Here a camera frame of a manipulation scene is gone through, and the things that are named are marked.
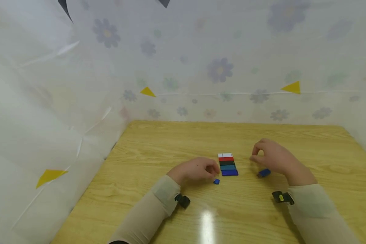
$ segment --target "floral wallpaper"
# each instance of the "floral wallpaper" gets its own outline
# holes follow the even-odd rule
[[[349,48],[361,23],[357,13],[337,11],[340,1],[204,0],[194,12],[184,7],[190,1],[168,8],[158,0],[144,8],[80,1],[95,55],[109,56],[131,119],[333,124],[342,121],[334,111],[363,101],[355,83],[366,83],[366,71],[352,72],[363,69],[361,49]],[[300,95],[281,90],[295,82]],[[141,94],[145,87],[156,98]]]

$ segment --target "person's left hand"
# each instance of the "person's left hand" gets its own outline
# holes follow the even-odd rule
[[[185,180],[209,180],[213,182],[219,173],[220,168],[213,159],[199,157],[177,165],[167,175],[182,185]]]

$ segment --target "black triangle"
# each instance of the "black triangle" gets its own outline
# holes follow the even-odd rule
[[[165,7],[167,8],[169,0],[159,0],[159,2]]]

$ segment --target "stack of blocks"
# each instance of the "stack of blocks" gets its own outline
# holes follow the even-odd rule
[[[218,154],[222,176],[239,175],[232,154]]]

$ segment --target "hand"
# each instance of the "hand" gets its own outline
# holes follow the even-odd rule
[[[185,180],[209,180],[213,182],[219,173],[220,168],[213,159],[199,157],[177,165],[167,175],[182,185]]]
[[[258,156],[262,150],[264,156]],[[317,180],[310,170],[291,152],[270,139],[261,139],[252,149],[250,160],[286,176],[289,185],[312,185]]]

